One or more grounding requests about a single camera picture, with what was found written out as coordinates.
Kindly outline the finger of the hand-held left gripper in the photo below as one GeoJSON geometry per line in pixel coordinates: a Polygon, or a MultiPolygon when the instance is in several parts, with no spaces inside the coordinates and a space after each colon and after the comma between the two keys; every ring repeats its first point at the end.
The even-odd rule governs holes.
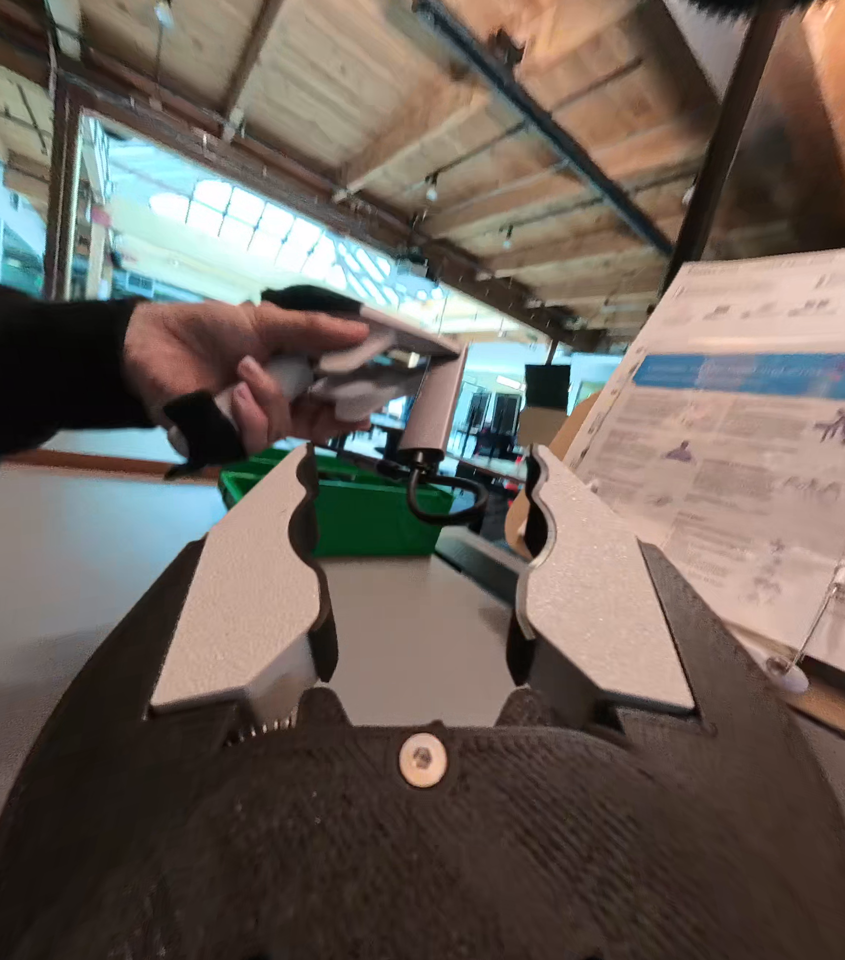
{"type": "Polygon", "coordinates": [[[414,396],[426,373],[425,367],[360,367],[316,380],[313,398],[331,407],[337,421],[360,423],[390,402],[414,396]]]}
{"type": "Polygon", "coordinates": [[[464,353],[463,345],[453,337],[432,333],[366,304],[359,307],[358,320],[368,327],[369,335],[364,346],[371,346],[370,356],[396,352],[450,358],[464,353]]]}

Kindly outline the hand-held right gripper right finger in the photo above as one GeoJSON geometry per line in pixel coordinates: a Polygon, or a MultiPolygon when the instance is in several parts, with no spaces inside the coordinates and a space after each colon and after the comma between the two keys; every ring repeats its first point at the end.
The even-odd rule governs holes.
{"type": "Polygon", "coordinates": [[[515,587],[513,681],[566,724],[622,708],[692,717],[693,691],[641,542],[546,446],[532,447],[525,491],[532,558],[515,587]]]}

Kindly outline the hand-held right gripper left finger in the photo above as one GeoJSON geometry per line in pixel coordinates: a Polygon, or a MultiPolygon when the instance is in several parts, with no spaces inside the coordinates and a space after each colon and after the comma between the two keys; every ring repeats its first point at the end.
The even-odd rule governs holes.
{"type": "Polygon", "coordinates": [[[155,714],[234,702],[295,714],[338,644],[315,558],[318,464],[297,446],[205,536],[151,696],[155,714]]]}

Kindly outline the grey USB hub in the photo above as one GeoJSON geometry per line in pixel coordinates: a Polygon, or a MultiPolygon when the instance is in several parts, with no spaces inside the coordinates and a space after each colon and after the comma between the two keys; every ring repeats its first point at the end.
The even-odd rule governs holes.
{"type": "Polygon", "coordinates": [[[421,381],[406,420],[399,454],[421,451],[442,459],[448,450],[469,348],[463,344],[452,357],[433,359],[421,381]]]}

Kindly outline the person's left forearm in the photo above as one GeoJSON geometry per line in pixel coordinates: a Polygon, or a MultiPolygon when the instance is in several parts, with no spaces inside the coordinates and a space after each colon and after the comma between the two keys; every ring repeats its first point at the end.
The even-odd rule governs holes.
{"type": "Polygon", "coordinates": [[[48,302],[0,285],[0,464],[60,431],[152,426],[124,375],[138,303],[48,302]]]}

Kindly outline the light grey desk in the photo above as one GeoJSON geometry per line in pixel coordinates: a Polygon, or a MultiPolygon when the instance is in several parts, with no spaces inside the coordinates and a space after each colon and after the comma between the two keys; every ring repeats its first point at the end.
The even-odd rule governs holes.
{"type": "Polygon", "coordinates": [[[837,739],[658,550],[688,718],[565,723],[431,556],[316,558],[295,713],[154,713],[212,495],[0,470],[0,958],[845,958],[837,739]]]}

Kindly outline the person's left hand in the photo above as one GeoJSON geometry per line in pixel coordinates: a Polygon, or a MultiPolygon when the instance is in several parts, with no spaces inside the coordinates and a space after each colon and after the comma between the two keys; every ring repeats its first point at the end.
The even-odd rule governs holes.
{"type": "Polygon", "coordinates": [[[248,454],[256,454],[287,438],[323,444],[348,428],[325,403],[290,401],[265,367],[271,357],[348,351],[369,333],[357,319],[271,302],[144,302],[130,317],[124,369],[157,426],[170,426],[165,405],[178,397],[232,387],[234,421],[248,454]]]}

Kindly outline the green plastic bin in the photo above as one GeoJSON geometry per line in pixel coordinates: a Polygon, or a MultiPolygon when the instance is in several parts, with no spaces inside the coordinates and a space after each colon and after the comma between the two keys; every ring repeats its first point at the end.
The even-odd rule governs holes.
{"type": "MultiPolygon", "coordinates": [[[[218,489],[232,509],[261,479],[285,460],[289,450],[271,449],[221,470],[218,489]]],[[[320,558],[415,558],[435,551],[441,528],[421,522],[409,510],[405,486],[359,465],[317,452],[319,495],[315,501],[320,558]]],[[[423,510],[448,514],[454,495],[444,486],[423,486],[423,510]]]]}

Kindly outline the black sign board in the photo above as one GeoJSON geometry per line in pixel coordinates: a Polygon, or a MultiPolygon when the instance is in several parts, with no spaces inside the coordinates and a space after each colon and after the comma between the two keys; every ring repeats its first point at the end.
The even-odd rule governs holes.
{"type": "Polygon", "coordinates": [[[572,381],[570,364],[526,364],[525,407],[568,413],[572,381]]]}

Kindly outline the printed instruction sheet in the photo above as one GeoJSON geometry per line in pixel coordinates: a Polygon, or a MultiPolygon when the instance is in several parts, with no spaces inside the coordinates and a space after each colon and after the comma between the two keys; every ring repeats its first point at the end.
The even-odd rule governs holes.
{"type": "MultiPolygon", "coordinates": [[[[723,619],[797,649],[845,563],[845,249],[681,267],[565,461],[723,619]]],[[[845,595],[808,658],[845,676],[845,595]]]]}

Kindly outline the white tethered pin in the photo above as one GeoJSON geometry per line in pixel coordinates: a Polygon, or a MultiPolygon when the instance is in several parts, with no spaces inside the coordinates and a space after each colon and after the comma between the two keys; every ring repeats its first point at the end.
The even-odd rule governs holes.
{"type": "Polygon", "coordinates": [[[823,618],[837,598],[845,595],[845,562],[834,570],[823,598],[805,632],[800,646],[790,654],[774,653],[766,656],[762,670],[771,684],[784,693],[802,695],[810,688],[810,680],[802,668],[802,661],[819,630],[823,618]]]}

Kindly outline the wooden pillar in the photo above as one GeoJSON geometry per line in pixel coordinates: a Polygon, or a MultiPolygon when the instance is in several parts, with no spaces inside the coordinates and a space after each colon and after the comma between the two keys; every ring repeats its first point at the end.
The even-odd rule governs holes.
{"type": "Polygon", "coordinates": [[[43,295],[66,302],[71,295],[82,161],[81,103],[66,78],[56,81],[49,167],[43,295]]]}

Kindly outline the black ceiling rail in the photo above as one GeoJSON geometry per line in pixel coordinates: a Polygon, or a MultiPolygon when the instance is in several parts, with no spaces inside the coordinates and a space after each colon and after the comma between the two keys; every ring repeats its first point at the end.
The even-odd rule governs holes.
{"type": "Polygon", "coordinates": [[[517,112],[525,127],[540,137],[566,166],[594,189],[597,197],[637,237],[664,257],[673,254],[673,243],[656,222],[616,180],[606,174],[584,147],[555,120],[552,113],[545,110],[527,91],[503,58],[478,40],[456,14],[443,2],[437,1],[413,1],[411,9],[464,66],[473,71],[497,98],[517,112]]]}

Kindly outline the dark metal post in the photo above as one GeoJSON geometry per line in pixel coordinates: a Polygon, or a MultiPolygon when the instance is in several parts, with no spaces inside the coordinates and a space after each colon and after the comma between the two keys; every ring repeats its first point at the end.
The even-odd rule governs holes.
{"type": "Polygon", "coordinates": [[[765,67],[787,15],[783,2],[747,2],[736,11],[747,27],[676,245],[659,284],[660,297],[667,294],[685,264],[700,260],[704,254],[765,67]]]}

